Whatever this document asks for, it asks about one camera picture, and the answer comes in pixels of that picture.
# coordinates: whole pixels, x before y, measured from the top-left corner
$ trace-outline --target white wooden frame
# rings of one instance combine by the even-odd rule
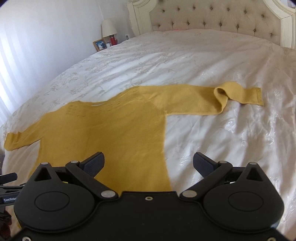
[[[281,20],[280,45],[296,49],[296,10],[285,6],[280,0],[263,1],[275,16]],[[149,13],[155,8],[156,4],[157,0],[139,0],[127,4],[131,27],[136,36],[152,32]]]

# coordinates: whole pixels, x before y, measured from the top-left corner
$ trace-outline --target beige upholstery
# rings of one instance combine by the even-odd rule
[[[153,31],[195,28],[247,34],[280,45],[281,20],[263,0],[159,0],[150,12]]]

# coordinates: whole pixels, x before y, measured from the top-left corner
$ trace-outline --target yellow sweater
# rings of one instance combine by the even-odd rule
[[[167,115],[217,115],[228,98],[263,105],[260,88],[227,82],[218,88],[193,85],[138,86],[105,102],[71,102],[17,134],[14,150],[41,140],[38,160],[64,166],[101,151],[105,167],[95,177],[117,191],[170,191],[163,145]]]

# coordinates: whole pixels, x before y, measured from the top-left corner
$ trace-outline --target triangular cutout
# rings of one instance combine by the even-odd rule
[[[38,176],[35,178],[35,181],[38,182],[38,181],[49,180],[49,179],[51,179],[51,176],[47,168],[44,167],[38,173]]]
[[[256,168],[252,168],[251,171],[249,172],[247,176],[248,180],[254,180],[254,181],[259,181],[262,182],[262,178],[260,177],[259,173],[257,172]]]

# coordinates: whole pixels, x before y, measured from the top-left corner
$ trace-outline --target headboard frame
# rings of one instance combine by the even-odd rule
[[[127,4],[134,34],[216,29],[296,48],[296,11],[280,0],[139,0]]]

